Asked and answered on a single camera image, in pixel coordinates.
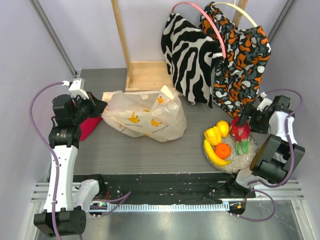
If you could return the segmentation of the fake red dragon fruit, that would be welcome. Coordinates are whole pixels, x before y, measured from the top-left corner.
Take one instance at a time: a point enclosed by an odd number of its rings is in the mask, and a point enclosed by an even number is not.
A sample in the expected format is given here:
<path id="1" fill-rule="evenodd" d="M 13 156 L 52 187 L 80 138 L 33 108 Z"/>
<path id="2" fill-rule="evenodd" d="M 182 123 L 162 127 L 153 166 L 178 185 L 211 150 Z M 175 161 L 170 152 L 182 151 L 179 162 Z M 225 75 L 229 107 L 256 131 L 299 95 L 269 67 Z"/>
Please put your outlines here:
<path id="1" fill-rule="evenodd" d="M 251 133 L 247 122 L 244 125 L 237 125 L 239 120 L 240 116 L 235 117 L 229 127 L 229 132 L 235 140 L 235 152 L 238 156 L 249 152 L 249 137 Z"/>

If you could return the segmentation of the fake yellow lemon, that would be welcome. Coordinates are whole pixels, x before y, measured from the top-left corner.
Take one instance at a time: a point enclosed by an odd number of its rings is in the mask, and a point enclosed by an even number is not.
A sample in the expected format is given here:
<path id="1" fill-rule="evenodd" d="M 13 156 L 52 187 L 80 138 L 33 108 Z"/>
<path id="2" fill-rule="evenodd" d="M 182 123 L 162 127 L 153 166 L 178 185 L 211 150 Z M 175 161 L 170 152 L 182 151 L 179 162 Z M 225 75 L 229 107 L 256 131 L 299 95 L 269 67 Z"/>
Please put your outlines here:
<path id="1" fill-rule="evenodd" d="M 220 121 L 216 124 L 216 126 L 217 126 L 218 129 L 220 130 L 221 136 L 222 136 L 223 138 L 226 138 L 226 137 L 228 136 L 229 132 L 230 132 L 230 126 L 229 126 L 229 124 L 228 124 L 226 121 L 224 121 L 224 120 L 220 120 Z"/>

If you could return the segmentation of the fake yellow bell pepper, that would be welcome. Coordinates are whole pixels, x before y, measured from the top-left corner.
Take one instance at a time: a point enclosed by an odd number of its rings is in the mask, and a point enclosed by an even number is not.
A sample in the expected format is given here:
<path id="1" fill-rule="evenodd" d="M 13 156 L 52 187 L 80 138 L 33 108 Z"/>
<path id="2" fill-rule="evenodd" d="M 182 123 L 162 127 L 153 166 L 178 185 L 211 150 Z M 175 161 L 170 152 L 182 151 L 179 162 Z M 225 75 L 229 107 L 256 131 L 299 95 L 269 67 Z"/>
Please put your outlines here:
<path id="1" fill-rule="evenodd" d="M 216 146 L 222 142 L 222 133 L 217 126 L 207 129 L 204 138 L 209 141 L 211 146 Z"/>

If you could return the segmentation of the fake orange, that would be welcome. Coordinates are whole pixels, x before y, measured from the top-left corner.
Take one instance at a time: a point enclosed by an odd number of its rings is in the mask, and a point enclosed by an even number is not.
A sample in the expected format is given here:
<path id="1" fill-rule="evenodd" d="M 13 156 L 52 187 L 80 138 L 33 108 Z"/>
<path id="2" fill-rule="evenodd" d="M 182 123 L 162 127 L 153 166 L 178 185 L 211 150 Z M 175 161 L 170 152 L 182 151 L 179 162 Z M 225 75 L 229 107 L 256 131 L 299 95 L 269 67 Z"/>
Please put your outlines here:
<path id="1" fill-rule="evenodd" d="M 215 146 L 214 152 L 219 158 L 227 159 L 230 156 L 232 150 L 228 144 L 219 143 Z"/>

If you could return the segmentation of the fake yellow banana bunch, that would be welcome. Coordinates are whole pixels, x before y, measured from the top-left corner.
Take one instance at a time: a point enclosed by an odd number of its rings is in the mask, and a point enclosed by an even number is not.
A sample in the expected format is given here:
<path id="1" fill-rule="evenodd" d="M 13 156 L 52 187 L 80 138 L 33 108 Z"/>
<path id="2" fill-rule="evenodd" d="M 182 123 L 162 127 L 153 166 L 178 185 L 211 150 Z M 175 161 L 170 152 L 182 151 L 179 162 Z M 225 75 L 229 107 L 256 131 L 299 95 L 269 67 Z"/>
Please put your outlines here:
<path id="1" fill-rule="evenodd" d="M 224 160 L 220 158 L 213 150 L 212 146 L 210 145 L 209 141 L 207 139 L 204 139 L 203 141 L 203 148 L 204 152 L 209 158 L 209 160 L 219 167 L 225 167 L 226 165 L 232 163 L 231 160 Z"/>

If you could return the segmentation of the banana print plastic bag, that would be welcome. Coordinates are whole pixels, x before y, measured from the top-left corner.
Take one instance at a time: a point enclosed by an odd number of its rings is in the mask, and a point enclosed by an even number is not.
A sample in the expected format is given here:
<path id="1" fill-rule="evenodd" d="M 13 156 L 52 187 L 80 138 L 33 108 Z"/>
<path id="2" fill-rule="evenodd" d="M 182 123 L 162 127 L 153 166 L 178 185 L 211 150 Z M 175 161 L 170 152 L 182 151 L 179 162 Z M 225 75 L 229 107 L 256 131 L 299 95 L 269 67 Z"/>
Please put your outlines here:
<path id="1" fill-rule="evenodd" d="M 179 92 L 166 85 L 161 90 L 104 92 L 102 100 L 107 102 L 102 119 L 133 138 L 167 142 L 182 137 L 187 128 Z"/>

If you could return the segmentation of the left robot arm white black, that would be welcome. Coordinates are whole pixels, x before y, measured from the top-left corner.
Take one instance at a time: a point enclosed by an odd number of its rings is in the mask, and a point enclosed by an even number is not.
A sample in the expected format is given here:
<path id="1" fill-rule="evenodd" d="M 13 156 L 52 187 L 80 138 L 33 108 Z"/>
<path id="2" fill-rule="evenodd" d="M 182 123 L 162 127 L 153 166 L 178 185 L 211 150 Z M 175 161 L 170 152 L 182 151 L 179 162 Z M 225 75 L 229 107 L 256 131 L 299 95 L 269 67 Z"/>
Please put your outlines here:
<path id="1" fill-rule="evenodd" d="M 81 124 L 89 118 L 99 117 L 108 105 L 91 92 L 86 94 L 86 97 L 62 94 L 52 101 L 52 129 L 45 141 L 52 157 L 49 189 L 42 212 L 35 214 L 33 219 L 34 225 L 49 238 L 81 236 L 90 203 L 94 198 L 102 199 L 107 192 L 102 175 L 92 174 L 85 177 L 73 193 Z"/>

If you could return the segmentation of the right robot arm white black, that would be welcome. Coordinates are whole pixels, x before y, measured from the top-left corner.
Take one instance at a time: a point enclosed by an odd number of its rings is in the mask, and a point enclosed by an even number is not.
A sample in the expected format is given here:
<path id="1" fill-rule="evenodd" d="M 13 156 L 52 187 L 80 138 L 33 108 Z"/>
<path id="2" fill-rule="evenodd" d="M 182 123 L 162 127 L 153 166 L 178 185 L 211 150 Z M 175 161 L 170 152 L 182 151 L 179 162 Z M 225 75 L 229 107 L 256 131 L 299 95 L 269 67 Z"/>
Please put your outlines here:
<path id="1" fill-rule="evenodd" d="M 247 105 L 242 115 L 230 124 L 237 155 L 249 150 L 251 133 L 269 134 L 250 166 L 228 179 L 225 190 L 233 198 L 245 197 L 257 184 L 267 188 L 283 186 L 305 155 L 305 148 L 298 145 L 294 137 L 295 113 L 289 109 L 291 99 L 284 95 L 269 99 L 262 92 L 258 101 L 256 107 Z"/>

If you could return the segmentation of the red cloth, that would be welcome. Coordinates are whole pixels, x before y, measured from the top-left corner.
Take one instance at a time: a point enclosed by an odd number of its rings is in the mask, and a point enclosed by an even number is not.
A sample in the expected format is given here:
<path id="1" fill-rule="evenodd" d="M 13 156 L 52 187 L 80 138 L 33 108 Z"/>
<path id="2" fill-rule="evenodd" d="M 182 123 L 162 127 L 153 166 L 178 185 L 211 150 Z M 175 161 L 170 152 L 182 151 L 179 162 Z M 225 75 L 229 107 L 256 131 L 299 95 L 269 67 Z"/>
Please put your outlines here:
<path id="1" fill-rule="evenodd" d="M 102 121 L 102 117 L 91 117 L 80 124 L 81 136 L 80 141 L 84 141 Z"/>

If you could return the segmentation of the orange camouflage garment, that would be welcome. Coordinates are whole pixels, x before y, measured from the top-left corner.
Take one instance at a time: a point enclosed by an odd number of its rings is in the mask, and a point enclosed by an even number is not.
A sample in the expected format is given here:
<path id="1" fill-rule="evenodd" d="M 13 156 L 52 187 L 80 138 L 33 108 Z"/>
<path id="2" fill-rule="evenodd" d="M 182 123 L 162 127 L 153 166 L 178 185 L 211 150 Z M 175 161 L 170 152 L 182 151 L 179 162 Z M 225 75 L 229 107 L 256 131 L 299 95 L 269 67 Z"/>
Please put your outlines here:
<path id="1" fill-rule="evenodd" d="M 213 1 L 203 10 L 219 31 L 226 50 L 226 57 L 211 75 L 208 106 L 216 104 L 234 118 L 257 99 L 271 46 L 262 26 L 239 28 Z"/>

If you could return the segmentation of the speckled silver plate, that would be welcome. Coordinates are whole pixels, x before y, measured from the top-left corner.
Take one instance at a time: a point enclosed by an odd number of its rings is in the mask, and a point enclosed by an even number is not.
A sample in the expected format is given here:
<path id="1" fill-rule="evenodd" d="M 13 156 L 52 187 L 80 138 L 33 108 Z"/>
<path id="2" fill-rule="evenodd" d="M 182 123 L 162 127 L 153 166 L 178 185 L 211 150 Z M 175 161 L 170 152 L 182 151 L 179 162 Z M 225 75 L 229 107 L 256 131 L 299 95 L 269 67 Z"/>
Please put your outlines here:
<path id="1" fill-rule="evenodd" d="M 228 164 L 224 166 L 217 165 L 209 158 L 204 146 L 206 139 L 204 138 L 202 142 L 204 157 L 214 168 L 220 172 L 232 174 L 250 167 L 254 156 L 258 152 L 258 143 L 251 134 L 249 135 L 248 152 L 246 154 L 242 152 L 242 147 L 239 149 L 240 154 L 236 153 L 236 141 L 230 133 L 227 137 L 223 137 L 221 140 L 222 144 L 227 144 L 231 149 L 230 155 L 226 159 L 222 159 L 224 162 L 228 162 Z"/>

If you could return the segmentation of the wooden clothes rack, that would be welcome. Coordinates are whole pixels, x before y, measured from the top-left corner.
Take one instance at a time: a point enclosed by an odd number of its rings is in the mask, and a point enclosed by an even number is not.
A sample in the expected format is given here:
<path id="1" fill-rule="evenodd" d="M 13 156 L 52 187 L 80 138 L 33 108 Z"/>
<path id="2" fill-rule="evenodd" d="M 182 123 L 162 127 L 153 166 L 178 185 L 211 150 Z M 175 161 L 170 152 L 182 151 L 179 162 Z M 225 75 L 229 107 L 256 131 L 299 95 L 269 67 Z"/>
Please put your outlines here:
<path id="1" fill-rule="evenodd" d="M 164 85 L 173 88 L 165 61 L 131 61 L 118 0 L 111 0 L 111 5 L 127 67 L 125 91 L 157 91 Z"/>

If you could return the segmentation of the black white zebra garment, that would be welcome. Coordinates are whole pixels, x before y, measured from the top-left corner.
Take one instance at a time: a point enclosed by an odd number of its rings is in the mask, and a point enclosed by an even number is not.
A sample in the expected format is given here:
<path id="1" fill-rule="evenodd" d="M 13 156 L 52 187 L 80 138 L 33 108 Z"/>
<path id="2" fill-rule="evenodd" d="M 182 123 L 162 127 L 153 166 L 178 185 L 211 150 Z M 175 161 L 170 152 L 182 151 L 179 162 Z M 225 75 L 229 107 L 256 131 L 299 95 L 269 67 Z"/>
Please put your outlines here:
<path id="1" fill-rule="evenodd" d="M 171 13 L 160 46 L 174 88 L 190 103 L 212 108 L 212 73 L 223 60 L 220 44 L 180 14 Z"/>

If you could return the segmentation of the pink clothes hanger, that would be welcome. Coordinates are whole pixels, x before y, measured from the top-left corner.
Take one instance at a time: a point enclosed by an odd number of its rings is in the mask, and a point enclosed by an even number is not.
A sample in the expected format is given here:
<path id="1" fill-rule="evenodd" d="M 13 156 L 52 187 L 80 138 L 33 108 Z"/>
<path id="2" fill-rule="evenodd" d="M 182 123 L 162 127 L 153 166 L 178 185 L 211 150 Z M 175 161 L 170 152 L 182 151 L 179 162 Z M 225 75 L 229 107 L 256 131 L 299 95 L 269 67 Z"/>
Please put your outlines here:
<path id="1" fill-rule="evenodd" d="M 221 46 L 222 56 L 225 59 L 227 57 L 227 52 L 226 52 L 225 43 L 224 43 L 224 41 L 223 41 L 223 39 L 221 37 L 221 34 L 220 34 L 219 30 L 217 29 L 216 25 L 214 24 L 213 20 L 208 16 L 207 13 L 205 13 L 205 11 L 202 8 L 200 8 L 198 6 L 198 1 L 196 1 L 196 3 L 192 3 L 192 2 L 189 2 L 189 1 L 180 1 L 180 2 L 176 3 L 171 9 L 171 13 L 172 14 L 174 13 L 175 8 L 178 5 L 189 5 L 189 6 L 193 7 L 193 8 L 195 8 L 195 9 L 197 9 L 206 18 L 206 20 L 210 23 L 212 29 L 214 30 L 214 32 L 215 32 L 215 34 L 216 34 L 216 36 L 218 38 L 218 41 L 219 41 L 220 46 Z"/>

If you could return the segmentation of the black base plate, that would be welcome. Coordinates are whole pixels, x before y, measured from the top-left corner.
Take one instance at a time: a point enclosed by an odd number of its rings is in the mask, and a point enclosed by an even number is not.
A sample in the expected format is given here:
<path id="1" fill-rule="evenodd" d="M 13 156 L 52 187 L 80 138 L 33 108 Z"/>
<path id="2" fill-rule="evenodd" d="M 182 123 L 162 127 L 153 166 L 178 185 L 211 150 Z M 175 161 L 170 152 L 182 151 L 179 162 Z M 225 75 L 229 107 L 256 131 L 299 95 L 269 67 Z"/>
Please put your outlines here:
<path id="1" fill-rule="evenodd" d="M 227 173 L 105 174 L 100 197 L 129 194 L 130 205 L 204 205 L 223 199 L 253 199 L 255 193 L 238 185 Z"/>

